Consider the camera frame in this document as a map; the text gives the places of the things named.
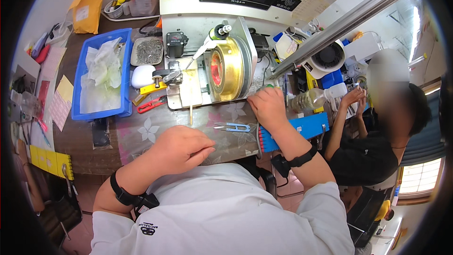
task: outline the scissors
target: scissors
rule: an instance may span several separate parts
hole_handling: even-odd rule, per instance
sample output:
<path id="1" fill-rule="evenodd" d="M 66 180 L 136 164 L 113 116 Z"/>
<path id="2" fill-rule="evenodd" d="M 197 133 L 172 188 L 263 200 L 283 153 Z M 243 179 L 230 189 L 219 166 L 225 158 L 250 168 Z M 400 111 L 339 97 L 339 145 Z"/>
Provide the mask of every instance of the scissors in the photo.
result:
<path id="1" fill-rule="evenodd" d="M 142 114 L 144 112 L 150 111 L 153 108 L 166 104 L 166 103 L 167 103 L 167 96 L 163 95 L 157 99 L 153 99 L 150 102 L 147 102 L 146 104 L 140 105 L 139 107 L 137 107 L 137 112 L 139 114 Z"/>
<path id="2" fill-rule="evenodd" d="M 250 126 L 245 124 L 236 124 L 236 123 L 229 123 L 229 122 L 217 122 L 214 123 L 218 125 L 218 127 L 214 127 L 214 129 L 222 130 L 222 131 L 230 131 L 230 132 L 250 132 Z"/>

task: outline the black wrist strap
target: black wrist strap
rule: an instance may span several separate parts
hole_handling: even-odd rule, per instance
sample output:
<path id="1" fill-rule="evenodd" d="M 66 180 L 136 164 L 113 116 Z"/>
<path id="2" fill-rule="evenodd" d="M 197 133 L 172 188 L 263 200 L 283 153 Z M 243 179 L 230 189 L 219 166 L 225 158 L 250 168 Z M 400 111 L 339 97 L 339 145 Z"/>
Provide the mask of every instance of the black wrist strap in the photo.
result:
<path id="1" fill-rule="evenodd" d="M 292 167 L 300 167 L 304 163 L 311 161 L 317 151 L 316 147 L 312 146 L 307 153 L 300 157 L 295 157 L 292 161 L 287 161 L 282 155 L 276 155 L 270 162 L 282 177 L 287 178 Z"/>
<path id="2" fill-rule="evenodd" d="M 141 195 L 131 195 L 129 194 L 126 190 L 121 188 L 118 183 L 116 182 L 116 172 L 114 172 L 110 176 L 110 185 L 112 186 L 113 191 L 116 194 L 116 199 L 120 201 L 121 204 L 129 206 L 133 205 L 134 207 L 137 207 L 140 202 L 143 200 L 144 197 L 147 196 L 146 193 L 143 193 Z"/>
<path id="3" fill-rule="evenodd" d="M 311 149 L 304 155 L 300 157 L 295 157 L 292 161 L 289 161 L 289 166 L 290 167 L 300 167 L 304 163 L 311 161 L 311 159 L 316 155 L 316 152 L 318 150 L 316 149 L 315 146 L 312 146 Z"/>

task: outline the tiled floor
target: tiled floor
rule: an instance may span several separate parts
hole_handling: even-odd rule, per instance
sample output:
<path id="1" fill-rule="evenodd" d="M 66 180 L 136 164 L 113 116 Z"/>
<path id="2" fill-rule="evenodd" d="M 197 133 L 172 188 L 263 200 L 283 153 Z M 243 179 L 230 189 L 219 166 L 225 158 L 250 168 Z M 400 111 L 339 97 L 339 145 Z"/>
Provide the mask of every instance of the tiled floor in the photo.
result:
<path id="1" fill-rule="evenodd" d="M 272 172 L 272 166 L 270 164 L 270 154 L 264 154 L 261 160 L 257 160 L 257 165 L 263 167 L 268 171 Z M 286 183 L 286 179 L 280 176 L 278 172 L 275 172 L 275 178 L 277 185 Z M 75 187 L 78 192 L 77 199 L 80 203 L 80 207 L 83 211 L 93 212 L 94 199 L 96 197 L 97 190 L 101 187 L 101 184 L 107 179 L 106 176 L 100 175 L 88 175 L 88 174 L 76 174 L 74 175 Z M 296 176 L 289 173 L 289 183 L 281 188 L 277 189 L 278 195 L 287 195 L 303 190 L 303 185 L 296 178 Z M 289 198 L 279 198 L 278 202 L 287 211 L 296 212 L 299 202 L 302 200 L 302 195 L 296 195 Z M 88 255 L 91 252 L 91 240 L 93 239 L 93 221 L 92 216 L 84 214 L 82 223 L 77 225 L 74 229 L 69 232 L 71 240 L 65 239 L 63 243 L 63 249 L 69 255 Z"/>
<path id="2" fill-rule="evenodd" d="M 257 166 L 263 167 L 268 171 L 272 172 L 272 165 L 270 163 L 270 153 L 265 153 L 261 160 L 256 161 Z M 286 179 L 284 179 L 277 171 L 275 171 L 275 179 L 277 181 L 277 186 L 283 185 L 286 183 Z M 303 185 L 297 179 L 297 177 L 293 174 L 292 171 L 289 172 L 288 177 L 289 183 L 283 187 L 277 189 L 277 194 L 280 196 L 288 195 L 303 191 Z M 296 212 L 297 208 L 299 207 L 300 201 L 302 201 L 302 195 L 295 195 L 288 198 L 278 198 L 277 201 L 280 203 L 282 208 L 286 211 Z"/>
<path id="3" fill-rule="evenodd" d="M 97 190 L 107 179 L 105 176 L 75 174 L 74 184 L 77 189 L 77 200 L 82 211 L 93 212 L 94 199 Z M 82 222 L 69 232 L 71 240 L 65 239 L 63 249 L 69 255 L 88 255 L 91 252 L 91 239 L 93 239 L 93 218 L 83 214 Z"/>

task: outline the brass cylinder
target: brass cylinder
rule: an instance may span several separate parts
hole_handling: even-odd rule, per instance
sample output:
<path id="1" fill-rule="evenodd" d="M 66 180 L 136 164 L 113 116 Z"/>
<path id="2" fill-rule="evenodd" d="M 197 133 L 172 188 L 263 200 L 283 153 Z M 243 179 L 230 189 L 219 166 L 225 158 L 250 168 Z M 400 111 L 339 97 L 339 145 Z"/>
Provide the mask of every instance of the brass cylinder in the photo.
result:
<path id="1" fill-rule="evenodd" d="M 210 83 L 216 100 L 236 99 L 241 93 L 244 82 L 244 64 L 236 40 L 226 38 L 226 44 L 218 44 L 211 50 Z"/>

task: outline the yellow shirt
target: yellow shirt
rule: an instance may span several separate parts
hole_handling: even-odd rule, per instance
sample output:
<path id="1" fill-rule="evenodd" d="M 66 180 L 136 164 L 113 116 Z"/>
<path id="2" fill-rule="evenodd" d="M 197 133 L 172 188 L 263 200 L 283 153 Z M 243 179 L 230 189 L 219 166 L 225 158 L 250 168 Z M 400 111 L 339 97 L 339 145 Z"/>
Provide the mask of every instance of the yellow shirt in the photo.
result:
<path id="1" fill-rule="evenodd" d="M 390 208 L 390 200 L 385 200 L 383 203 L 382 203 L 382 206 L 381 208 L 379 209 L 379 212 L 377 213 L 377 216 L 376 218 L 374 219 L 374 221 L 380 221 L 382 220 L 385 216 L 386 216 L 386 213 L 387 211 L 389 210 Z"/>

